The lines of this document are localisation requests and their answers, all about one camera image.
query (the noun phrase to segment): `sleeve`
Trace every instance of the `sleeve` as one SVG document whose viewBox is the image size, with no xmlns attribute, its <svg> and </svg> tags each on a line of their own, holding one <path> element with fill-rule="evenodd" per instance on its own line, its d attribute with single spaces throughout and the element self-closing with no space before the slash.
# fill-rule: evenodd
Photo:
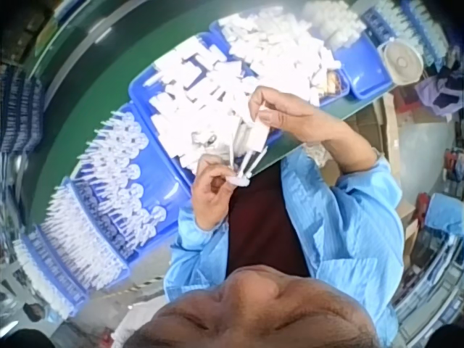
<svg viewBox="0 0 464 348">
<path fill-rule="evenodd" d="M 371 274 L 363 277 L 362 296 L 355 298 L 372 317 L 379 337 L 391 341 L 396 333 L 395 318 L 386 310 L 401 281 L 405 244 L 396 212 L 401 189 L 390 173 L 389 163 L 381 157 L 370 170 L 340 177 L 332 191 L 339 207 L 339 231 L 351 262 L 370 260 L 373 265 Z"/>
<path fill-rule="evenodd" d="M 370 170 L 342 175 L 332 190 L 343 225 L 357 231 L 350 249 L 370 254 L 367 248 L 372 249 L 372 241 L 377 240 L 382 247 L 388 246 L 402 263 L 405 240 L 396 212 L 402 192 L 390 173 L 387 160 L 380 157 Z M 363 245 L 363 240 L 370 243 Z"/>
<path fill-rule="evenodd" d="M 195 271 L 199 267 L 202 251 L 222 225 L 223 222 L 217 224 L 211 231 L 203 231 L 195 222 L 191 204 L 181 208 L 178 236 L 171 245 L 170 267 L 164 281 L 165 293 L 170 301 L 178 296 L 173 294 L 171 289 L 205 282 L 204 279 L 197 279 L 198 274 Z"/>
</svg>

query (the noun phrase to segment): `finger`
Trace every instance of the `finger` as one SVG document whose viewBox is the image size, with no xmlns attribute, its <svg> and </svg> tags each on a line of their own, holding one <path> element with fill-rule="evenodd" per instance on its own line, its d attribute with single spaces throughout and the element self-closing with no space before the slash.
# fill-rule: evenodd
<svg viewBox="0 0 464 348">
<path fill-rule="evenodd" d="M 215 156 L 214 154 L 203 154 L 198 161 L 196 176 L 201 175 L 203 170 L 209 165 L 217 165 L 222 163 L 222 161 L 223 160 L 219 156 Z"/>
<path fill-rule="evenodd" d="M 256 118 L 260 106 L 263 104 L 267 104 L 273 109 L 293 116 L 310 114 L 313 109 L 311 105 L 293 94 L 281 93 L 271 87 L 259 86 L 250 97 L 248 103 L 253 120 Z"/>
<path fill-rule="evenodd" d="M 220 188 L 219 191 L 217 192 L 216 200 L 219 203 L 229 203 L 231 200 L 231 196 L 233 191 L 237 188 L 237 186 L 232 185 L 228 181 L 226 181 Z"/>
<path fill-rule="evenodd" d="M 235 172 L 226 165 L 208 165 L 203 173 L 196 176 L 195 186 L 203 191 L 211 191 L 212 180 L 218 176 L 235 176 Z"/>
<path fill-rule="evenodd" d="M 305 127 L 305 117 L 290 116 L 277 110 L 261 110 L 258 112 L 260 120 L 270 127 L 296 134 Z"/>
</svg>

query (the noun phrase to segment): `green table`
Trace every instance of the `green table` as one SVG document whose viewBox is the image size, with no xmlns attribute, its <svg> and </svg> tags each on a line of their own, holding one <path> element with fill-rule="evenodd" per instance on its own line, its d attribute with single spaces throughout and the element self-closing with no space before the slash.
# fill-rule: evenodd
<svg viewBox="0 0 464 348">
<path fill-rule="evenodd" d="M 287 6 L 301 6 L 303 2 L 294 0 Z M 112 32 L 80 58 L 46 111 L 44 140 L 37 153 L 30 156 L 24 179 L 22 197 L 30 212 L 28 222 L 43 221 L 54 187 L 71 174 L 76 157 L 95 136 L 94 130 L 100 127 L 100 122 L 109 118 L 110 111 L 128 102 L 129 83 L 145 67 L 189 36 L 206 31 L 212 21 L 269 3 L 272 2 L 147 1 L 113 25 Z M 372 101 L 348 96 L 325 110 L 344 119 Z M 278 161 L 298 146 L 298 141 L 284 135 L 258 169 Z"/>
</svg>

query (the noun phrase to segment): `blue shirt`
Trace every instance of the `blue shirt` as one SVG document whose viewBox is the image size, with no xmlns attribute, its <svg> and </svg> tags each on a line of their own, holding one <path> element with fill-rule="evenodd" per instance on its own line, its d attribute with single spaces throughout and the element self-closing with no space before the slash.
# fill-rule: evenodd
<svg viewBox="0 0 464 348">
<path fill-rule="evenodd" d="M 311 276 L 356 299 L 389 345 L 398 331 L 390 300 L 402 277 L 405 240 L 395 211 L 402 193 L 388 162 L 382 157 L 372 169 L 343 175 L 329 188 L 318 166 L 298 149 L 282 160 L 281 177 Z M 224 282 L 227 255 L 227 221 L 204 232 L 191 206 L 183 208 L 165 277 L 167 298 Z"/>
</svg>

